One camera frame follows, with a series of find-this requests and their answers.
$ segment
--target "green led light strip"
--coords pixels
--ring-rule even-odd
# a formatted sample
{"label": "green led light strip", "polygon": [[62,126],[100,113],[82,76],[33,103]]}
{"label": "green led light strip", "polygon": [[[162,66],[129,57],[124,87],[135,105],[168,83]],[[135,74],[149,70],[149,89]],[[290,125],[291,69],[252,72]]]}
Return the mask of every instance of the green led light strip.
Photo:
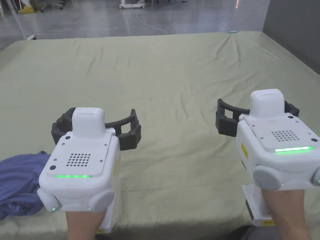
{"label": "green led light strip", "polygon": [[55,178],[92,178],[90,175],[55,175]]}
{"label": "green led light strip", "polygon": [[308,149],[313,149],[313,148],[315,148],[315,147],[280,148],[280,149],[276,149],[276,152],[288,152],[288,151],[308,150]]}

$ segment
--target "light green fabric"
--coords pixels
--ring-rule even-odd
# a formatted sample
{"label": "light green fabric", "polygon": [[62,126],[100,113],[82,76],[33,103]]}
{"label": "light green fabric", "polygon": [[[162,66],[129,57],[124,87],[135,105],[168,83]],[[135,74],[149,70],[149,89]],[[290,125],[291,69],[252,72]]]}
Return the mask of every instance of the light green fabric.
{"label": "light green fabric", "polygon": [[[249,108],[278,88],[320,135],[320,76],[260,32],[17,42],[0,52],[1,159],[52,152],[51,124],[71,107],[136,109],[142,140],[122,152],[114,239],[214,239],[249,224],[252,183],[235,139],[215,128],[217,99]],[[313,236],[320,191],[307,191]],[[6,218],[0,239],[64,239],[64,213]]]}

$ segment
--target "speaker grille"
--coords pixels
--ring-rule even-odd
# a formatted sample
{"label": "speaker grille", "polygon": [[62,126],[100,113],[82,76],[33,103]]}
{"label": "speaker grille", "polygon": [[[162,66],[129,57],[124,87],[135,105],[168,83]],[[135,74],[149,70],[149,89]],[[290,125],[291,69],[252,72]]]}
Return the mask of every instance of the speaker grille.
{"label": "speaker grille", "polygon": [[271,133],[278,142],[300,140],[300,138],[292,130],[273,131]]}
{"label": "speaker grille", "polygon": [[89,164],[91,153],[70,153],[67,167],[86,167]]}

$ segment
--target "gray partition panel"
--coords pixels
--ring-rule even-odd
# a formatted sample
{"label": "gray partition panel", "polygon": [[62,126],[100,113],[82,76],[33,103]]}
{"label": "gray partition panel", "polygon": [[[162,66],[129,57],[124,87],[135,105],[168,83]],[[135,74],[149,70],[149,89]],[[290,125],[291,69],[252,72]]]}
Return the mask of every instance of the gray partition panel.
{"label": "gray partition panel", "polygon": [[263,32],[320,73],[319,0],[271,0]]}

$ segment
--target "white cable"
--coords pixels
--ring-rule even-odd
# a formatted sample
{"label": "white cable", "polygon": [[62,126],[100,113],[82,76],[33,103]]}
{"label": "white cable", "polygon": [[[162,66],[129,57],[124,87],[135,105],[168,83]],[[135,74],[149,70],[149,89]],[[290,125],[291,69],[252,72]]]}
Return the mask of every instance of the white cable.
{"label": "white cable", "polygon": [[147,24],[145,24],[144,22],[142,22],[139,18],[138,18],[138,16],[136,15],[136,14],[134,14],[134,12],[133,12],[133,7],[131,7],[131,9],[132,9],[132,14],[141,22],[141,23],[143,23],[144,25],[146,25],[147,27],[149,27],[149,28],[152,28],[152,29],[154,29],[154,30],[157,30],[157,31],[160,31],[160,32],[163,32],[163,33],[165,33],[166,35],[168,35],[168,33],[167,32],[165,32],[165,31],[162,31],[162,30],[160,30],[160,29],[156,29],[156,28],[153,28],[153,27],[151,27],[151,26],[149,26],[149,25],[147,25]]}

